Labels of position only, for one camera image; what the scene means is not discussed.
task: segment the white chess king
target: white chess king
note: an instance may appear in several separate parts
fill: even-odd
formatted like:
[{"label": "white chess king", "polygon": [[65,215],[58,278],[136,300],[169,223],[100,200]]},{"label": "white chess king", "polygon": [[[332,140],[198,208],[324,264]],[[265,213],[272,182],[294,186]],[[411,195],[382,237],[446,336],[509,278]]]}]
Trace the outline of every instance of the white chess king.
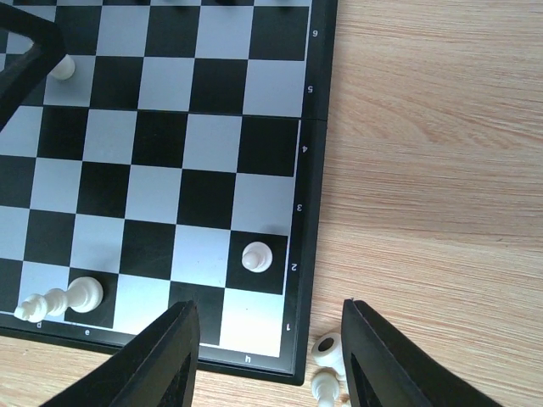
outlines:
[{"label": "white chess king", "polygon": [[15,309],[14,316],[23,321],[40,322],[47,315],[61,315],[68,307],[75,312],[90,312],[102,302],[104,289],[92,277],[76,278],[64,291],[53,288],[45,295],[32,294]]}]

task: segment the fallen chess piece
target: fallen chess piece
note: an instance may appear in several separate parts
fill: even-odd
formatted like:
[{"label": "fallen chess piece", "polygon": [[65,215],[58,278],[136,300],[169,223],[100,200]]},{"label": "fallen chess piece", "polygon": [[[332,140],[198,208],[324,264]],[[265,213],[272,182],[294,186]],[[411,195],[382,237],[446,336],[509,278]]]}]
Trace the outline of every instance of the fallen chess piece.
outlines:
[{"label": "fallen chess piece", "polygon": [[245,248],[241,263],[247,270],[261,273],[270,268],[272,260],[272,250],[262,242],[254,242]]},{"label": "fallen chess piece", "polygon": [[102,302],[104,289],[92,277],[76,278],[64,291],[53,288],[45,295],[32,294],[15,309],[14,316],[23,321],[40,322],[47,315],[62,315],[68,307],[85,313],[96,309]]},{"label": "fallen chess piece", "polygon": [[311,349],[311,355],[320,367],[334,369],[340,382],[347,380],[345,364],[343,362],[341,335],[337,332],[329,332],[316,341]]}]

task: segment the white chess pawn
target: white chess pawn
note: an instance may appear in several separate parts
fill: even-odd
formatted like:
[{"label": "white chess pawn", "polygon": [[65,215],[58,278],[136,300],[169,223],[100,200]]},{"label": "white chess pawn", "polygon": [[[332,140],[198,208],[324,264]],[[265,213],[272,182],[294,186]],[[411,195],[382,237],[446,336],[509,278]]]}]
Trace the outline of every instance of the white chess pawn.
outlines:
[{"label": "white chess pawn", "polygon": [[242,254],[241,263],[254,273],[268,270],[272,265],[272,250],[262,242],[253,242],[247,246]]},{"label": "white chess pawn", "polygon": [[92,277],[76,278],[64,291],[53,288],[45,295],[32,294],[15,309],[14,316],[23,321],[40,322],[47,315],[61,315],[68,307],[75,312],[90,312],[102,302],[104,289]]},{"label": "white chess pawn", "polygon": [[66,81],[76,72],[76,62],[70,55],[64,56],[49,74],[59,81]]}]

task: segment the chessboard border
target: chessboard border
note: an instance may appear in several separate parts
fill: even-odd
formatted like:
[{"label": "chessboard border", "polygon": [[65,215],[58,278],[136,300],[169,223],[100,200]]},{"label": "chessboard border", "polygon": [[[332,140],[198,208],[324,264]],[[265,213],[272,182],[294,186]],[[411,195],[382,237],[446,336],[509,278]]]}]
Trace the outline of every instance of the chessboard border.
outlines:
[{"label": "chessboard border", "polygon": [[[294,211],[290,250],[288,254],[288,277],[285,287],[285,304],[283,312],[283,333],[281,352],[279,358],[270,358],[261,355],[249,355],[262,361],[275,360],[274,365],[285,366],[288,373],[279,369],[259,368],[257,365],[239,363],[221,363],[205,357],[212,354],[236,354],[245,357],[245,353],[200,346],[199,369],[214,371],[232,376],[243,376],[269,382],[279,382],[288,385],[301,386],[305,381],[305,367],[309,326],[311,316],[311,300],[313,280],[315,274],[316,243],[319,227],[319,214],[321,207],[322,177],[324,170],[324,157],[327,135],[327,116],[329,107],[330,88],[333,67],[333,49],[337,23],[338,0],[314,0],[311,5],[310,25],[308,26],[308,45],[305,74],[305,97],[303,114],[300,120],[299,134],[299,163],[296,174],[296,189],[294,192]],[[308,147],[310,153],[303,158],[300,151]],[[296,209],[301,203],[303,210]],[[292,272],[291,265],[297,264],[298,272]],[[284,330],[285,321],[290,321],[291,330],[287,334]],[[70,324],[56,324],[44,321],[44,324],[64,326],[63,329],[81,329],[81,326]],[[36,327],[29,330],[23,321],[14,321],[9,315],[0,314],[0,335],[17,337],[40,343],[80,348],[100,353],[114,354],[120,346],[106,343],[84,342],[49,333],[42,333]],[[107,335],[106,330],[93,327]],[[111,332],[115,336],[126,335],[127,339],[133,335]]]}]

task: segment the white chess piece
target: white chess piece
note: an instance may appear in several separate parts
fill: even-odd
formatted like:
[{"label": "white chess piece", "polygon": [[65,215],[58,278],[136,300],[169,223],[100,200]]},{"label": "white chess piece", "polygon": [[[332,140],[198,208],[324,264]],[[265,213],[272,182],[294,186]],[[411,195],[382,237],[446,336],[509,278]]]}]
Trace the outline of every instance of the white chess piece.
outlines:
[{"label": "white chess piece", "polygon": [[311,381],[311,392],[319,407],[333,407],[339,397],[338,380],[327,371],[320,371]]},{"label": "white chess piece", "polygon": [[64,291],[49,290],[45,295],[32,294],[15,309],[14,316],[23,321],[40,322],[47,315],[61,315],[68,307],[75,312],[90,312],[102,302],[104,289],[92,277],[76,278]]},{"label": "white chess piece", "polygon": [[59,81],[66,81],[76,72],[76,62],[70,55],[66,55],[49,74]]},{"label": "white chess piece", "polygon": [[337,373],[337,379],[340,382],[345,382],[347,380],[345,364],[343,361],[341,335],[337,332],[329,332],[319,338],[311,349],[311,355],[320,367],[330,367],[334,369]]},{"label": "white chess piece", "polygon": [[247,270],[261,273],[270,268],[272,260],[272,250],[266,244],[253,242],[245,248],[241,263]]}]

